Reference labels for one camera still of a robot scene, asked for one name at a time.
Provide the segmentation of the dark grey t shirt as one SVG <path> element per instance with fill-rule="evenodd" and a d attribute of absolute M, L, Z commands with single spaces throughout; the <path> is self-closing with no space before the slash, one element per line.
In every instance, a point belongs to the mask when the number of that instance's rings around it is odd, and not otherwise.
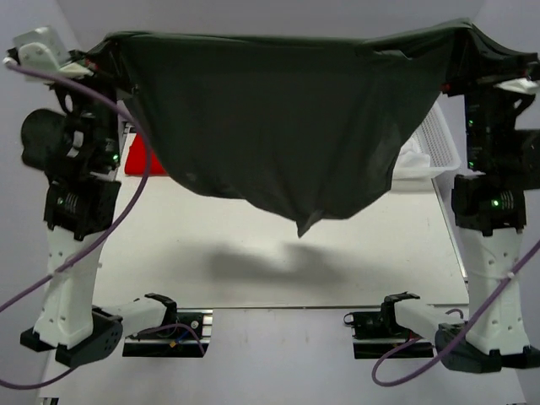
<path fill-rule="evenodd" d="M 127 91 L 174 181 L 300 234 L 387 193 L 440 94 L 465 98 L 539 62 L 466 20 L 367 40 L 122 31 L 88 58 Z"/>

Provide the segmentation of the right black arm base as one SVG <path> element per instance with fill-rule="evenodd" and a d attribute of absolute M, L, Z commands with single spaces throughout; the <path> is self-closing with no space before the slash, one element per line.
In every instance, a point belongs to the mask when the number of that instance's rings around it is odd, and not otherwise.
<path fill-rule="evenodd" d="M 373 310 L 349 312 L 343 317 L 343 324 L 352 330 L 355 359 L 379 359 L 383 354 L 417 337 L 416 334 L 402 327 L 398 327 L 395 332 L 389 332 L 381 322 L 379 313 Z M 433 357 L 432 344 L 425 339 L 420 339 L 411 346 L 392 354 L 390 359 L 431 359 Z"/>

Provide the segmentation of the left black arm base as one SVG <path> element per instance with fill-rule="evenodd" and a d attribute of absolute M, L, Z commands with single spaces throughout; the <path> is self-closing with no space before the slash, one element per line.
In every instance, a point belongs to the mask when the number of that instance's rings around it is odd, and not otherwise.
<path fill-rule="evenodd" d="M 176 323 L 190 327 L 172 327 L 160 332 L 127 337 L 121 355 L 124 358 L 201 359 L 207 351 L 213 325 L 212 310 L 178 310 Z"/>

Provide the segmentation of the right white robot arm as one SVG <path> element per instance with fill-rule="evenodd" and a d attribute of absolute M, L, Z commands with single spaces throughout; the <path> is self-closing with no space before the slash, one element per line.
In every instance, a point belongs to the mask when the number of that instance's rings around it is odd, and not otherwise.
<path fill-rule="evenodd" d="M 539 132 L 516 129 L 538 91 L 537 82 L 520 78 L 465 96 L 469 174 L 455 178 L 451 207 L 465 247 L 468 319 L 436 310 L 415 294 L 390 295 L 381 305 L 387 334 L 409 330 L 431 341 L 448 370 L 483 374 L 539 365 L 524 327 L 518 278 L 528 260 L 520 252 L 525 193 L 539 187 Z"/>

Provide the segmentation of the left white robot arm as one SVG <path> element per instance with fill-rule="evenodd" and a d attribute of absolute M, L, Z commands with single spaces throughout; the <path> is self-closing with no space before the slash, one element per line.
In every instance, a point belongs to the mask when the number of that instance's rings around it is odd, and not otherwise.
<path fill-rule="evenodd" d="M 147 329 L 168 337 L 178 327 L 174 300 L 146 294 L 125 305 L 93 304 L 105 240 L 126 217 L 116 215 L 124 138 L 118 114 L 81 91 L 53 84 L 61 112 L 30 113 L 21 128 L 22 159 L 48 180 L 44 221 L 49 246 L 43 306 L 20 342 L 53 350 L 70 369 L 108 357 L 124 337 Z"/>

